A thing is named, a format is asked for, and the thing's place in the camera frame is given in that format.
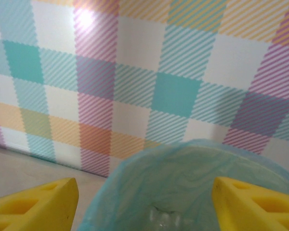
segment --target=yellow plastic piece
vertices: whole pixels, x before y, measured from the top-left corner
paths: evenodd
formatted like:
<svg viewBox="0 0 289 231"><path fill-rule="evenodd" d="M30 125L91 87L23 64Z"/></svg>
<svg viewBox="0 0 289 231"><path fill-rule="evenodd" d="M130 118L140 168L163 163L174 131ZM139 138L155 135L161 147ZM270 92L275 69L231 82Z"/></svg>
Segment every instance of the yellow plastic piece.
<svg viewBox="0 0 289 231"><path fill-rule="evenodd" d="M212 199L221 231L289 231L289 195L217 177Z"/></svg>
<svg viewBox="0 0 289 231"><path fill-rule="evenodd" d="M75 178L0 198L0 231L70 231L78 203Z"/></svg>

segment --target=white floor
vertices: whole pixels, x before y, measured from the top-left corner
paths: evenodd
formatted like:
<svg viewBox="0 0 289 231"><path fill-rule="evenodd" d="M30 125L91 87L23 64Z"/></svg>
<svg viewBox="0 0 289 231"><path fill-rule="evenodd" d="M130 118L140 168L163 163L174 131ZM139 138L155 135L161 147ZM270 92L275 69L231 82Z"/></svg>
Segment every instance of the white floor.
<svg viewBox="0 0 289 231"><path fill-rule="evenodd" d="M79 202L72 227L75 231L106 179L0 149L0 197L65 177L75 177L79 189Z"/></svg>

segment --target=plaid wallpaper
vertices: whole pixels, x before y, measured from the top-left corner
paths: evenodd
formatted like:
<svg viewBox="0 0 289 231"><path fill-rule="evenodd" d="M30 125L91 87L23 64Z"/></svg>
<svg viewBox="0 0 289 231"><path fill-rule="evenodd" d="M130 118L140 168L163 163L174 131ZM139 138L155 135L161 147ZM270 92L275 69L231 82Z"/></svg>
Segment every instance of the plaid wallpaper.
<svg viewBox="0 0 289 231"><path fill-rule="evenodd" d="M289 0L0 0L0 146L108 176L196 138L289 170Z"/></svg>

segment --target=checkered wall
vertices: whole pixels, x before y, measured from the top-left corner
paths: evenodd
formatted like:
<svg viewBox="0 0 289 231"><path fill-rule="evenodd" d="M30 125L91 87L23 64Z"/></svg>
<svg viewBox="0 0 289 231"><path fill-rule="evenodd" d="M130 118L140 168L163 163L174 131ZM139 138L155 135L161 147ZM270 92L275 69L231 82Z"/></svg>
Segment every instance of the checkered wall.
<svg viewBox="0 0 289 231"><path fill-rule="evenodd" d="M0 146L108 176L196 138L289 170L289 0L0 0Z"/></svg>

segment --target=wall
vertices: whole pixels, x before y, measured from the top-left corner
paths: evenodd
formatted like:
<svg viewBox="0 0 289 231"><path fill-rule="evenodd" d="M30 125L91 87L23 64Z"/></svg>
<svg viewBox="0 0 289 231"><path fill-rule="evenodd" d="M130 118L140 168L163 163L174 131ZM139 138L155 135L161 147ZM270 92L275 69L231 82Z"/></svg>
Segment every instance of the wall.
<svg viewBox="0 0 289 231"><path fill-rule="evenodd" d="M107 176L196 138L289 170L289 1L0 0L0 146Z"/></svg>

